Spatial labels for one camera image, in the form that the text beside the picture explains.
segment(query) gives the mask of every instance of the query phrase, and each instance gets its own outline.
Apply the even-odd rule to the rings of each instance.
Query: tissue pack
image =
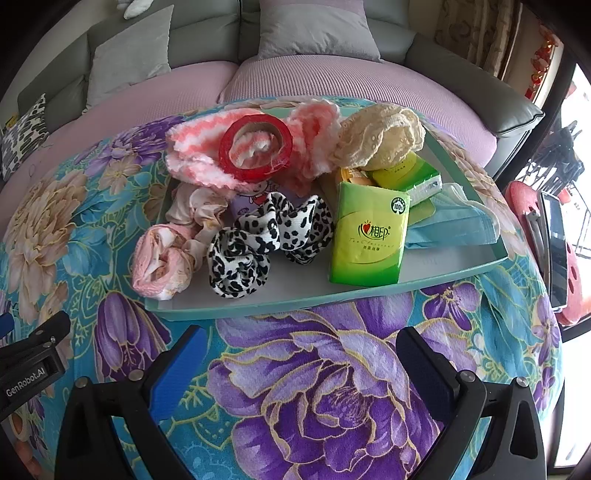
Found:
[[[330,281],[362,287],[398,282],[410,197],[343,182]]]
[[[441,174],[415,152],[410,152],[396,166],[369,174],[382,188],[408,193],[411,207],[439,193],[443,186]]]

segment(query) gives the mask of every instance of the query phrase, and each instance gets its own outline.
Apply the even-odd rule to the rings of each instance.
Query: screw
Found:
[[[127,378],[129,378],[132,382],[137,382],[139,380],[142,380],[142,378],[144,377],[144,371],[143,370],[132,370],[131,372],[129,372],[129,375]]]
[[[80,377],[78,380],[74,382],[74,385],[77,388],[84,388],[88,385],[88,377]]]
[[[520,387],[525,388],[530,386],[529,380],[527,380],[527,378],[525,377],[517,377],[515,381],[517,382],[517,385],[519,385]]]
[[[476,380],[476,375],[474,372],[470,372],[469,370],[462,370],[460,372],[460,378],[467,383],[472,383]]]

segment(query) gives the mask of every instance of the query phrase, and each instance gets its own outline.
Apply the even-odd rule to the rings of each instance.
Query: red tape roll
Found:
[[[230,159],[230,150],[237,138],[249,132],[269,132],[275,135],[279,142],[279,151],[270,162],[257,168],[239,168]],[[268,180],[279,170],[289,166],[291,150],[293,149],[293,137],[287,125],[277,117],[267,115],[247,115],[234,122],[222,137],[218,152],[220,168],[237,180],[257,183]]]

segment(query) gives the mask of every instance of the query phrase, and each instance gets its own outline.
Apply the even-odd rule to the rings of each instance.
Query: face mask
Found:
[[[457,183],[446,183],[431,197],[435,213],[408,227],[406,248],[494,244],[501,233],[496,215],[468,200]]]

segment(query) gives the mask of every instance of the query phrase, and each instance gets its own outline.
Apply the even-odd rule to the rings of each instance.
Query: light blue tray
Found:
[[[348,116],[357,109],[343,108]],[[284,118],[290,109],[274,108],[266,111]],[[462,185],[469,200],[482,203],[460,168],[441,145],[427,132],[425,146],[418,154],[441,172],[444,182]],[[171,205],[170,192],[176,185],[171,181],[159,221]],[[400,282],[383,287],[352,287],[328,281],[332,248],[326,248],[310,265],[289,262],[281,253],[271,256],[267,284],[242,299],[223,299],[209,286],[207,263],[195,273],[187,290],[172,300],[145,299],[145,307],[167,320],[203,320],[241,317],[268,313],[289,312],[325,303],[349,301],[364,297],[391,295],[418,288],[471,277],[487,272],[507,257],[502,240],[493,245],[474,245],[442,249],[414,249],[404,252]]]

